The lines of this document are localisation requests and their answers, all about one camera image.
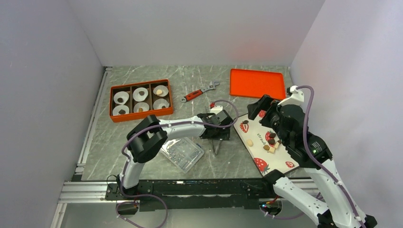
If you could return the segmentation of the orange tray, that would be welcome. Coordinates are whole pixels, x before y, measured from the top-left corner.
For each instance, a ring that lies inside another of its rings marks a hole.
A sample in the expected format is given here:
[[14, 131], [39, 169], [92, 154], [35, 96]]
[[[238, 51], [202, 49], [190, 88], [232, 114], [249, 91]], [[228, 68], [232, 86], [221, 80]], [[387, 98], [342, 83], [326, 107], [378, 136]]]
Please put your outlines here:
[[233, 68], [230, 70], [229, 94], [248, 98], [261, 98], [263, 95], [269, 95], [275, 99], [285, 99], [286, 89], [283, 74]]

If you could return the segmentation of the orange chocolate box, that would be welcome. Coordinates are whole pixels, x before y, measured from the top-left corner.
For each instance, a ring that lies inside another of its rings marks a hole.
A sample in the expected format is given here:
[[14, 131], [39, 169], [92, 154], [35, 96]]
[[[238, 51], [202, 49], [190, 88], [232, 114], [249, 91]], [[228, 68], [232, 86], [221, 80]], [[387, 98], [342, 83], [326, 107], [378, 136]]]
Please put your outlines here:
[[143, 119], [148, 115], [171, 115], [173, 98], [168, 79], [159, 79], [110, 89], [109, 116], [114, 123]]

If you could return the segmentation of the metal tongs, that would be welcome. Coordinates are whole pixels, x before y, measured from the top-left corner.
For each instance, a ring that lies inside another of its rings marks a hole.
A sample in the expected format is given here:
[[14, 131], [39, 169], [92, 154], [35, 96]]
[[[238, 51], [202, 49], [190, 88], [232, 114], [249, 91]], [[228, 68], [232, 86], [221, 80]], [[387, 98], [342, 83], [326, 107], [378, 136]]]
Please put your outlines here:
[[212, 153], [214, 156], [218, 155], [221, 144], [222, 144], [222, 140], [211, 140]]

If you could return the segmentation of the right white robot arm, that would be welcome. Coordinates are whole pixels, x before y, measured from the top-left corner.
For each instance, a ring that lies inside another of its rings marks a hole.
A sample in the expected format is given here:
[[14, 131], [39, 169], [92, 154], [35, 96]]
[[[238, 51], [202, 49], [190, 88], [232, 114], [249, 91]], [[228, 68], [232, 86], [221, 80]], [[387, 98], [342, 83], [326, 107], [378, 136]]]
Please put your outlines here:
[[314, 181], [325, 205], [321, 206], [320, 200], [294, 187], [278, 170], [264, 175], [262, 192], [267, 197], [277, 194], [287, 199], [319, 228], [374, 228], [378, 224], [375, 217], [365, 214], [352, 199], [325, 141], [308, 130], [312, 101], [310, 98], [304, 111], [292, 97], [279, 101], [264, 95], [247, 106], [248, 119], [254, 120], [261, 111], [266, 112], [259, 123], [274, 130], [291, 158]]

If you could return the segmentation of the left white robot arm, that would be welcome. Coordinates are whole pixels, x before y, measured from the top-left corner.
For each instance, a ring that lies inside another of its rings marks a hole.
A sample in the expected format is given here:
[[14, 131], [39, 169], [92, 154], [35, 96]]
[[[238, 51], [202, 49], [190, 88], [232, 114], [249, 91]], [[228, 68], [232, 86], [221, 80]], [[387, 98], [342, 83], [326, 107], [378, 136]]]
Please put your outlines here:
[[126, 161], [117, 179], [118, 194], [126, 200], [136, 195], [145, 163], [152, 160], [167, 141], [185, 137], [225, 140], [227, 131], [237, 119], [225, 110], [178, 120], [162, 120], [155, 115], [144, 118], [127, 135], [127, 141], [121, 149]]

